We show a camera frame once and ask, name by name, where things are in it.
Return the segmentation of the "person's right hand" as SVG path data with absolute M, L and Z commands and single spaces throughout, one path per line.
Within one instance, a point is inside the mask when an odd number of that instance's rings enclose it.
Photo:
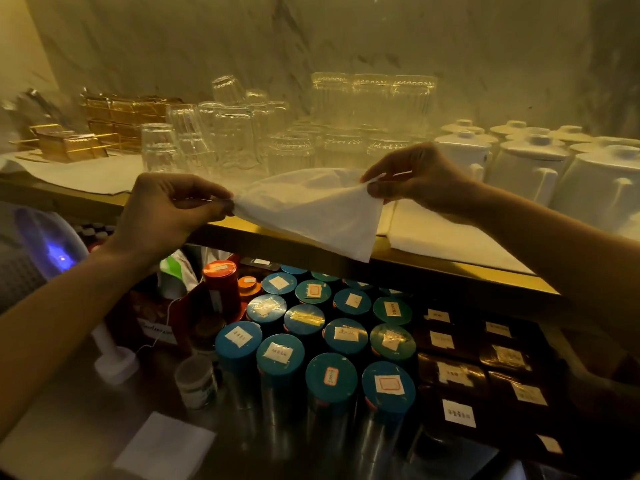
M 432 143 L 421 143 L 386 154 L 366 170 L 361 183 L 416 179 L 411 201 L 444 218 L 477 226 L 474 211 L 479 183 L 446 159 Z

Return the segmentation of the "person's left hand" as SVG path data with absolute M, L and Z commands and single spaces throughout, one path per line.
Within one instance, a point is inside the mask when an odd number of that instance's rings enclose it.
M 174 200 L 210 197 L 232 200 L 221 185 L 191 174 L 142 173 L 104 249 L 142 266 L 158 264 L 202 226 L 180 221 Z

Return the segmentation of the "white cloth napkin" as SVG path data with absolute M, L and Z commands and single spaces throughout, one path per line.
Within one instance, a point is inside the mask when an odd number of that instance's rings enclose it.
M 267 177 L 233 197 L 234 213 L 262 228 L 368 263 L 385 201 L 359 169 L 308 168 Z

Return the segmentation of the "person's right forearm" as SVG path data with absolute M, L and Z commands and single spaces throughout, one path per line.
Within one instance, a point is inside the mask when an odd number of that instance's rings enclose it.
M 640 242 L 471 183 L 461 215 L 640 361 Z

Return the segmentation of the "white shelf liner cloth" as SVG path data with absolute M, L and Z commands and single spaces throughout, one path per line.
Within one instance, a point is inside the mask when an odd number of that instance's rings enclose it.
M 386 236 L 391 248 L 411 254 L 534 274 L 483 231 L 454 223 L 411 200 L 383 206 L 378 234 Z
M 143 164 L 139 155 L 113 155 L 71 163 L 37 160 L 29 152 L 0 155 L 0 173 L 20 171 L 66 189 L 116 195 L 131 192 L 137 177 L 143 171 Z

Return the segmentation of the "green and white packet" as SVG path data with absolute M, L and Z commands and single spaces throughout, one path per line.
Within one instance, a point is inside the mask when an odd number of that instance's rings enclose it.
M 185 297 L 200 284 L 200 278 L 183 250 L 176 250 L 163 259 L 157 276 L 160 295 L 170 301 Z

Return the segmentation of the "red tin with orange lid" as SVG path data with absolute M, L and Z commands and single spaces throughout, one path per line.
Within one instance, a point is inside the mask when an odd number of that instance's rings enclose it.
M 243 309 L 236 264 L 231 260 L 210 262 L 204 265 L 202 280 L 209 291 L 213 311 L 228 324 L 239 321 Z

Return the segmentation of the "golden wooden shelf board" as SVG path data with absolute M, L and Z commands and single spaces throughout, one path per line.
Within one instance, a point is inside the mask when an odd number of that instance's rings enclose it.
M 106 196 L 66 189 L 38 180 L 25 171 L 0 173 L 0 201 L 55 211 L 67 217 L 112 224 L 121 215 L 128 197 L 128 193 Z M 367 264 L 263 230 L 238 217 L 199 229 L 189 242 L 395 290 L 425 290 L 440 295 L 496 292 L 503 298 L 559 297 L 539 277 L 395 250 L 384 237 L 377 237 Z

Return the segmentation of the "small orange lidded tin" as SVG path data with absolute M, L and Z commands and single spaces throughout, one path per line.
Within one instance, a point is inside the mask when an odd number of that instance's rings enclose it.
M 242 276 L 237 281 L 239 297 L 243 304 L 247 305 L 254 298 L 263 295 L 261 281 L 254 276 Z

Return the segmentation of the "cluster of dark small bottles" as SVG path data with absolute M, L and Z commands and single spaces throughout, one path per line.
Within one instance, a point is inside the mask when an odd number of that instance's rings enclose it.
M 72 229 L 80 240 L 87 247 L 89 252 L 100 247 L 114 232 L 115 225 L 105 225 L 103 223 L 71 224 Z

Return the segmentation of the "stack of gold metal racks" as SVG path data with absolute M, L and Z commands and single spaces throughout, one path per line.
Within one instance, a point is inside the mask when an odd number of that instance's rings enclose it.
M 140 152 L 141 126 L 165 123 L 167 108 L 183 103 L 180 98 L 84 93 L 80 106 L 90 132 L 101 146 L 109 150 Z

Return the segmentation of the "gold metal rack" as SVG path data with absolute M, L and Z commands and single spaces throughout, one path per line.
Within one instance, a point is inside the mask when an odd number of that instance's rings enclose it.
M 55 123 L 33 125 L 29 131 L 31 136 L 9 144 L 47 162 L 66 164 L 107 158 L 108 150 L 122 148 L 116 133 L 78 133 Z

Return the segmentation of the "small white plastic cup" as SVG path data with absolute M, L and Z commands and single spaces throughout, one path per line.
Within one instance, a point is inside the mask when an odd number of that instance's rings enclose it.
M 213 363 L 205 355 L 183 360 L 174 372 L 174 380 L 183 404 L 190 410 L 208 405 L 218 390 Z

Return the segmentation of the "group of brown labelled boxes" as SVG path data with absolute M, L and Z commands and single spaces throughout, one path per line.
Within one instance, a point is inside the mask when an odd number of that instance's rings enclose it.
M 427 303 L 415 309 L 422 425 L 526 458 L 566 461 L 570 414 L 561 367 L 532 322 Z

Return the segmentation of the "white paper sheet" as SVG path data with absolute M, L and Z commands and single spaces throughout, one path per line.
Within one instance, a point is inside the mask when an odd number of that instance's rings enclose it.
M 152 412 L 113 463 L 142 480 L 193 480 L 217 434 Z

